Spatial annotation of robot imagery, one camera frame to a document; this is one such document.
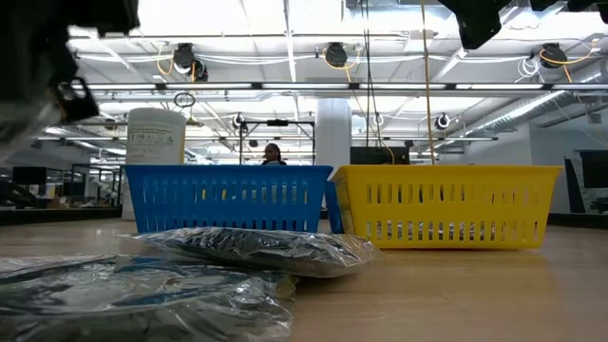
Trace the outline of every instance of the wooden table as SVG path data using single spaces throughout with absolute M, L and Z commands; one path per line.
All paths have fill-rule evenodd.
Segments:
M 0 227 L 0 257 L 157 254 L 115 219 Z M 607 341 L 608 231 L 549 227 L 539 251 L 388 251 L 302 280 L 293 341 Z

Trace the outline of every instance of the woman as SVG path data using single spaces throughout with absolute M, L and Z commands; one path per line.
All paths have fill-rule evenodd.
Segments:
M 264 162 L 262 165 L 287 165 L 281 160 L 281 150 L 276 143 L 269 143 L 264 148 Z

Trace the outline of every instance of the white ceiling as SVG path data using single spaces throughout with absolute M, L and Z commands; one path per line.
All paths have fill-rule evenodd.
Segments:
M 294 36 L 295 79 L 298 82 L 346 82 L 346 72 L 331 69 L 322 58 L 314 58 L 316 51 L 339 39 L 346 45 L 346 50 L 354 60 L 355 48 L 362 47 L 362 31 L 365 21 L 361 20 L 359 12 L 346 10 L 341 16 L 342 1 L 340 0 L 291 0 L 290 26 Z M 433 9 L 436 13 L 446 13 L 446 9 Z M 458 27 L 453 16 L 443 14 L 430 15 L 427 18 L 427 29 L 433 33 L 428 40 L 428 51 L 432 58 L 429 60 L 429 73 L 435 75 L 447 62 L 447 59 L 460 47 Z M 191 42 L 199 55 L 211 56 L 204 60 L 210 82 L 258 82 L 278 81 L 291 82 L 288 61 L 289 41 L 284 37 L 286 32 L 283 0 L 140 0 L 139 16 L 141 27 L 131 32 L 133 39 L 108 38 L 102 41 L 91 39 L 90 32 L 82 28 L 70 31 L 73 39 L 70 47 L 80 56 L 81 74 L 90 83 L 150 83 L 161 82 L 155 78 L 160 75 L 157 63 L 153 61 L 163 49 L 162 55 L 168 56 L 177 43 Z M 423 41 L 421 40 L 422 16 L 419 11 L 400 10 L 372 11 L 370 13 L 370 34 L 384 34 L 374 37 L 370 43 L 372 61 L 371 74 L 375 82 L 423 82 L 425 80 L 424 60 L 398 61 L 408 56 L 421 56 Z M 599 14 L 596 12 L 570 13 L 560 12 L 539 21 L 536 16 L 524 11 L 510 21 L 491 41 L 481 48 L 470 51 L 461 63 L 443 76 L 440 82 L 489 82 L 512 83 L 521 78 L 517 61 L 501 62 L 505 57 L 523 57 L 531 50 L 538 51 L 542 43 L 557 42 L 569 56 L 583 56 L 589 51 L 593 34 L 603 36 L 608 30 Z M 332 34 L 348 34 L 349 37 L 328 37 Z M 241 35 L 240 38 L 229 37 Z M 608 39 L 600 39 L 599 48 L 591 58 L 571 66 L 576 74 L 577 69 L 592 63 L 604 55 L 608 48 Z M 130 67 L 112 57 L 117 53 L 130 61 Z M 231 63 L 229 58 L 280 58 L 284 61 L 266 65 L 244 65 L 241 62 Z M 476 58 L 484 57 L 483 63 Z M 149 62 L 136 63 L 138 58 L 148 58 Z M 168 69 L 168 62 L 161 62 Z M 351 69 L 354 82 L 366 82 L 367 64 L 360 63 Z M 541 69 L 543 78 L 550 82 L 562 80 L 561 69 Z M 167 82 L 184 82 L 182 75 L 173 72 L 163 76 Z M 387 116 L 397 114 L 397 110 L 406 100 L 405 97 L 378 97 L 378 111 Z M 459 124 L 471 124 L 484 115 L 496 110 L 501 105 L 517 99 L 505 98 L 441 98 L 433 97 L 430 101 L 431 114 L 442 112 L 451 117 L 459 117 Z M 350 99 L 354 113 L 360 110 L 356 101 Z M 367 99 L 359 99 L 363 108 L 367 107 Z M 314 97 L 301 96 L 298 101 L 301 120 L 313 120 L 316 109 Z M 231 116 L 243 113 L 246 117 L 268 119 L 294 117 L 293 97 L 272 97 L 263 102 L 213 102 L 209 104 L 224 121 L 229 124 Z M 142 106 L 162 107 L 159 103 L 103 103 L 100 109 L 103 113 L 122 116 L 130 109 Z M 418 127 L 426 127 L 427 102 L 424 98 L 416 98 L 407 106 L 396 120 L 386 120 L 383 133 L 391 135 L 418 134 Z M 210 120 L 210 114 L 202 107 L 195 106 L 192 112 L 212 129 L 223 132 L 219 123 Z M 123 135 L 124 128 L 108 131 L 102 127 L 83 127 L 91 134 Z M 265 128 L 264 134 L 280 135 L 297 133 L 295 128 Z M 202 155 L 208 153 L 208 148 L 220 148 L 217 143 L 189 142 L 188 146 Z M 307 142 L 301 142 L 293 148 L 310 150 Z

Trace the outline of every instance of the white cylindrical container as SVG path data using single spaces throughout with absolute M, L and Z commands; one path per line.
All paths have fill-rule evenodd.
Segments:
M 127 126 L 126 164 L 183 163 L 186 122 L 187 118 L 181 113 L 170 110 L 131 110 Z M 123 219 L 134 220 L 128 180 L 123 189 Z

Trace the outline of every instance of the clear plastic bag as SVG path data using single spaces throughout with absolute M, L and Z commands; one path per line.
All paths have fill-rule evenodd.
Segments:
M 205 227 L 133 238 L 190 257 L 296 276 L 348 275 L 382 255 L 371 242 L 352 235 Z
M 197 259 L 0 259 L 0 270 L 2 341 L 283 341 L 293 320 L 287 275 Z

